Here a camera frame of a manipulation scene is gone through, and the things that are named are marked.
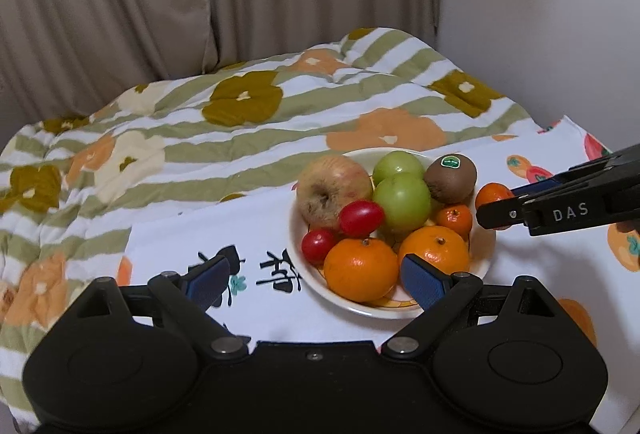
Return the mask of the brown kiwi with sticker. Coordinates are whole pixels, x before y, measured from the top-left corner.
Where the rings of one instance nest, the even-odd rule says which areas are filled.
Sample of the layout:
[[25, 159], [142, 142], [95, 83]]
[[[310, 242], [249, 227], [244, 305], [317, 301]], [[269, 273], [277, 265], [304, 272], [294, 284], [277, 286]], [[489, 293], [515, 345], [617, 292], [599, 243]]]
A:
[[459, 204], [474, 191], [477, 169], [469, 157], [446, 154], [427, 167], [423, 179], [436, 201]]

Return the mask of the small mandarin in bowl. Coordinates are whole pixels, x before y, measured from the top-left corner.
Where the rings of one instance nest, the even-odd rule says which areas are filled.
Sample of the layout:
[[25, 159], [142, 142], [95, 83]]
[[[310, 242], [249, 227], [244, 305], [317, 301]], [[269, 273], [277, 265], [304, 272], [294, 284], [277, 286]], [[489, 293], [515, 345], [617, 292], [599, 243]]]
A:
[[463, 240], [469, 238], [474, 224], [473, 215], [464, 204], [443, 207], [435, 214], [434, 220], [437, 226], [454, 231]]

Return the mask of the large orange mandarin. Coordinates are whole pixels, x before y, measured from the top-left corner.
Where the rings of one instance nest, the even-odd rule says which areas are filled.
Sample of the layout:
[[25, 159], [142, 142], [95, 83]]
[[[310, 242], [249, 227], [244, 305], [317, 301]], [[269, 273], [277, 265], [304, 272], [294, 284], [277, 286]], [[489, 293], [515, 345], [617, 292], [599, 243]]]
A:
[[334, 245], [323, 262], [328, 288], [355, 303], [369, 303], [384, 297], [399, 276], [397, 255], [380, 239], [343, 239]]
[[399, 246], [398, 263], [409, 254], [419, 256], [446, 275], [471, 268], [469, 246], [460, 235], [442, 226], [425, 226], [411, 232]]

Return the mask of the rear green apple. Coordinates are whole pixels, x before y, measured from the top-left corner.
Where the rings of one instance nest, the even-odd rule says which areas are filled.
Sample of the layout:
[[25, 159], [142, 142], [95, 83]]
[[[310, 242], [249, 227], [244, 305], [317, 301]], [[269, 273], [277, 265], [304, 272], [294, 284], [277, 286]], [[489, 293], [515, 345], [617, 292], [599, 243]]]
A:
[[387, 178], [397, 174], [411, 174], [422, 178], [425, 168], [420, 160], [413, 154], [405, 151], [393, 151], [387, 153], [374, 165], [372, 180], [375, 186]]

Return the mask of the red yellow apple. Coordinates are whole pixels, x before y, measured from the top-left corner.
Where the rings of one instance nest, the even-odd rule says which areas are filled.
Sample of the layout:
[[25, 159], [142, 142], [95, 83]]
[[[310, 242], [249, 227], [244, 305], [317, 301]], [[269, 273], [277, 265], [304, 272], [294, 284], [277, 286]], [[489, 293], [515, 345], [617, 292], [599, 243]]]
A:
[[370, 200], [372, 193], [372, 180], [359, 163], [344, 155], [323, 155], [300, 173], [296, 206], [311, 228], [337, 230], [342, 209]]

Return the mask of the small orange mandarin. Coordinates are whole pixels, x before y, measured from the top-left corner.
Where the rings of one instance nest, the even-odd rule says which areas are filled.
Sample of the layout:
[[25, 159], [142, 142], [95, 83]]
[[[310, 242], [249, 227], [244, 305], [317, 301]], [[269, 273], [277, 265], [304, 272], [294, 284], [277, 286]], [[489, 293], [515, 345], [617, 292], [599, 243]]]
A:
[[501, 183], [487, 183], [480, 191], [477, 192], [475, 197], [475, 209], [478, 209], [481, 205], [500, 201], [504, 199], [514, 198], [514, 194], [511, 190]]

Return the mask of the front green apple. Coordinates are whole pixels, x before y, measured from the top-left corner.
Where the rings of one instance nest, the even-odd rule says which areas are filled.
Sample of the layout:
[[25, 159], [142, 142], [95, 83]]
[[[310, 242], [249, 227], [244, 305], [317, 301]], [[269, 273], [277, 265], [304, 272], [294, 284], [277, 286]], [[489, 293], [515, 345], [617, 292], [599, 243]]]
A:
[[422, 178], [400, 173], [382, 180], [372, 200], [382, 207], [386, 228], [396, 235], [424, 226], [432, 211], [431, 192]]

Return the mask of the cream fruit bowl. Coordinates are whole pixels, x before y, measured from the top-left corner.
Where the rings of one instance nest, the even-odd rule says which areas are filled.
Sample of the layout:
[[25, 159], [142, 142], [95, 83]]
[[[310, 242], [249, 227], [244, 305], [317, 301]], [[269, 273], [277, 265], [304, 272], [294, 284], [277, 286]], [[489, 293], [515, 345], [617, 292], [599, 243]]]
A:
[[[439, 153], [433, 154], [401, 148], [369, 148], [345, 152], [345, 155], [351, 157], [369, 174], [372, 174], [375, 164], [393, 151], [412, 154], [424, 168], [430, 166], [436, 157], [439, 157]], [[308, 231], [308, 224], [296, 209], [296, 203], [293, 202], [288, 219], [288, 255], [290, 255], [291, 261], [306, 287], [311, 290], [314, 296], [318, 296], [322, 303], [331, 304], [334, 308], [341, 308], [349, 313], [356, 313], [356, 315], [372, 319], [408, 320], [416, 318], [422, 313], [422, 308], [416, 304], [416, 301], [400, 284], [397, 284], [394, 290], [387, 293], [384, 298], [374, 303], [354, 303], [333, 293], [326, 284], [322, 269], [311, 266], [303, 257], [302, 241]], [[483, 229], [476, 221], [473, 221], [470, 238], [466, 244], [469, 246], [471, 256], [470, 272], [478, 278], [484, 279], [494, 256], [496, 233], [493, 230]]]

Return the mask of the left large orange mandarin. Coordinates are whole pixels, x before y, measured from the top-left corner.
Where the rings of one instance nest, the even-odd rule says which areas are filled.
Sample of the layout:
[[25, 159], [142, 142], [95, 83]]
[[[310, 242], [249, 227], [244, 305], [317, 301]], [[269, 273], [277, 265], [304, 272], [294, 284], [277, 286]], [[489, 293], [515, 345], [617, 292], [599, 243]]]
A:
[[334, 245], [323, 262], [328, 288], [355, 303], [369, 303], [384, 297], [399, 276], [397, 255], [380, 239], [343, 239]]

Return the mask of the green apple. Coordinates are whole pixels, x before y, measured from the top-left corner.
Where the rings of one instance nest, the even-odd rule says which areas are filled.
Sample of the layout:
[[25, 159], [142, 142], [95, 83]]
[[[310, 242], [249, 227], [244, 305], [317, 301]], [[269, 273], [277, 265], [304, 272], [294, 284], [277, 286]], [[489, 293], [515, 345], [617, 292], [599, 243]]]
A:
[[413, 154], [405, 151], [393, 151], [387, 153], [374, 165], [372, 180], [375, 186], [387, 178], [397, 174], [411, 174], [422, 178], [425, 168], [420, 160]]
[[422, 178], [400, 173], [382, 180], [372, 200], [382, 207], [386, 228], [396, 235], [424, 226], [432, 211], [431, 192]]

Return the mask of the right large orange mandarin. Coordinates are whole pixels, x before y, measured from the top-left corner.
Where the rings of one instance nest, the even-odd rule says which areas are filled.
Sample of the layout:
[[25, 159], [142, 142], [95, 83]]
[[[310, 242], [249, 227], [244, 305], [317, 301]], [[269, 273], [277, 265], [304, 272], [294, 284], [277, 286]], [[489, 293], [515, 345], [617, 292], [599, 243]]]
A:
[[446, 275], [471, 268], [469, 246], [460, 235], [442, 226], [425, 226], [411, 232], [399, 246], [398, 263], [409, 254], [419, 256]]

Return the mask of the floral striped quilt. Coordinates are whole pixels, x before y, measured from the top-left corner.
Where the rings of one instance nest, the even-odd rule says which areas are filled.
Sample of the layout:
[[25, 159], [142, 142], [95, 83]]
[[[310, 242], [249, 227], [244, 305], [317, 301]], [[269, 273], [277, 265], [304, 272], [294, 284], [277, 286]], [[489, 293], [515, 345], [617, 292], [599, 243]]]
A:
[[23, 127], [1, 154], [1, 400], [37, 426], [29, 354], [94, 278], [127, 281], [143, 220], [289, 185], [331, 151], [517, 136], [515, 101], [402, 30], [140, 84], [88, 116]]

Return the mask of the oblong red cherry tomato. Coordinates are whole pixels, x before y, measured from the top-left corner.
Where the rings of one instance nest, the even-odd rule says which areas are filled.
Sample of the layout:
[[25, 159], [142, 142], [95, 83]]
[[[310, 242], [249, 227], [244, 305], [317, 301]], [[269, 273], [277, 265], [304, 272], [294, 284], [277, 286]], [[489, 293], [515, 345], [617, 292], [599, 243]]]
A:
[[384, 224], [384, 209], [373, 201], [355, 201], [338, 214], [338, 227], [346, 237], [365, 239]]

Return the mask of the round cherry tomato in bowl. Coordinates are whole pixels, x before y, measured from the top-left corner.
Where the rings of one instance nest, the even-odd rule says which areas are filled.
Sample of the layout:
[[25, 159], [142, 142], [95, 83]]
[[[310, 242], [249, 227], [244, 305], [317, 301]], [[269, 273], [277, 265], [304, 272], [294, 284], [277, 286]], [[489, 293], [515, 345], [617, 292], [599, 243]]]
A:
[[332, 229], [311, 229], [304, 235], [300, 249], [309, 264], [321, 266], [338, 241], [340, 237]]

